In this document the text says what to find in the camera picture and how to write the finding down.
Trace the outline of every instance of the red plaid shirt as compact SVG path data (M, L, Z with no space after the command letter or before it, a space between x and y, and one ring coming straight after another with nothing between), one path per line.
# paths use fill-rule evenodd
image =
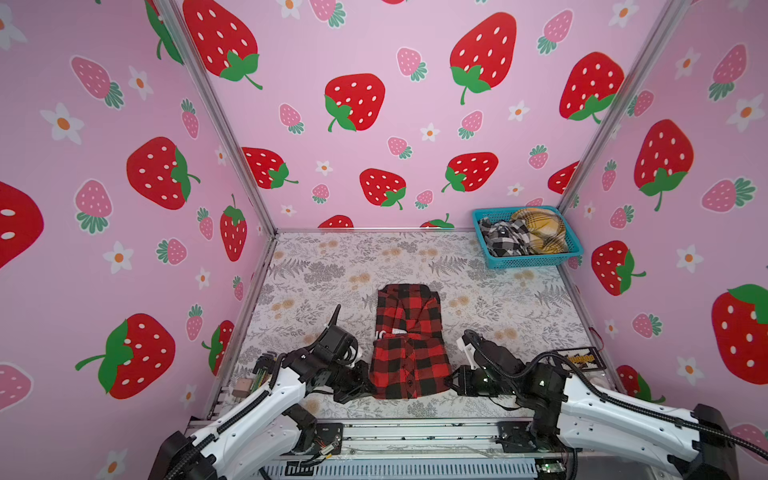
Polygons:
M451 366L442 341L440 296L429 287L401 283L379 290L376 338L370 373L376 398L414 399L449 388L445 378Z

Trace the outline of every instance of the blue basket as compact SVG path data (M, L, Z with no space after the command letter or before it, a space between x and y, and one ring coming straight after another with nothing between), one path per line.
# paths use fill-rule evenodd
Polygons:
M557 266L568 260L571 257L577 257L584 253L584 249L581 247L576 234L568 225L568 222L560 215L560 212L555 207L537 207L544 208L546 210L552 210L565 223L565 243L570 250L568 253L557 253L555 255L521 255L519 257L494 257L488 252L488 245L485 244L485 239L480 233L480 226L478 222L483 218L488 217L491 219L491 223L496 223L500 220L509 220L509 217L516 211L529 207L509 207L509 208L484 208L481 210L475 210L472 213L472 218L475 219L475 233L478 235L478 242L482 251L485 252L485 262L488 264L488 268L522 268L524 266Z

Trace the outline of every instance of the black cable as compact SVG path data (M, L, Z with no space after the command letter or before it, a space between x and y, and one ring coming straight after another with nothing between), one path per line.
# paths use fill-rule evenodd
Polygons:
M754 445L751 442L748 442L746 440L740 439L739 437L736 437L734 435L729 435L725 432L722 432L717 429L713 429L711 427L708 427L706 425L701 425L700 423L695 422L689 422L687 420L679 419L677 417L673 417L672 415L666 415L664 413L659 413L654 410L645 409L643 407L639 407L636 405L633 405L631 403L627 403L623 400L619 400L617 398L614 398L613 396L608 395L607 393L601 392L598 390L598 388L589 381L589 379L584 375L584 373L579 369L574 363L569 360L568 358L560 355L557 352L542 352L539 353L537 356L529 362L523 370L521 370L520 373L517 374L511 374L506 371L502 367L500 367L499 364L496 363L493 359L490 359L485 352L482 351L482 348L480 347L480 341L479 341L479 335L474 330L467 329L464 331L464 334L469 338L469 342L472 344L472 346L475 347L475 350L477 352L480 352L480 355L485 359L486 362L496 371L499 375L504 376L512 381L513 386L515 386L515 389L518 389L517 382L515 382L516 379L520 379L527 374L530 373L533 368L536 367L536 364L539 363L542 359L550 357L552 359L558 359L568 365L573 373L581 380L582 383L584 383L585 386L587 386L587 389L591 393L593 393L595 396L597 396L600 400L603 400L604 402L613 403L616 406L620 406L624 409L630 410L635 413L640 413L641 415L649 416L655 419L664 420L665 422L669 422L674 424L676 427L687 427L692 430L696 430L698 432L704 432L712 436L716 436L721 439L725 439L728 442L732 442L743 449L750 450L751 452L755 452L759 456L763 457L764 459L768 460L768 452L763 450L757 445Z

